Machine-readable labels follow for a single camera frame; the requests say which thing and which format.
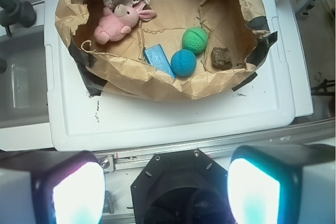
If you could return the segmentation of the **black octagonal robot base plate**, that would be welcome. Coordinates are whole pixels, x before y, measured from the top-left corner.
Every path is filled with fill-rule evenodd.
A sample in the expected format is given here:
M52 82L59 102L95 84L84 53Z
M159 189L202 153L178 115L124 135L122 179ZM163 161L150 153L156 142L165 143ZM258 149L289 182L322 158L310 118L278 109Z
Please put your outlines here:
M131 195L136 223L235 223L227 170L207 155L149 162Z

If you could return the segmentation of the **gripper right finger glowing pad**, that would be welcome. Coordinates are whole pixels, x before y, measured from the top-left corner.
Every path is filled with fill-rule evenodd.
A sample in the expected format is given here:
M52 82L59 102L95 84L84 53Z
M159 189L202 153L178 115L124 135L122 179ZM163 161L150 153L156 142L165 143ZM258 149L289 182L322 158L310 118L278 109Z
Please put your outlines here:
M335 223L335 147L240 146L227 193L237 223Z

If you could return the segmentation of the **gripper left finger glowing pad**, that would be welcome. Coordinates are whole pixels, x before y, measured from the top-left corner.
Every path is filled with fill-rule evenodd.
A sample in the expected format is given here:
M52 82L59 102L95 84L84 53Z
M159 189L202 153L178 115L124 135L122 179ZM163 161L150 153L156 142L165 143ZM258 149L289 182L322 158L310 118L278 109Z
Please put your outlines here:
M1 223L99 223L105 190L92 152L1 152Z

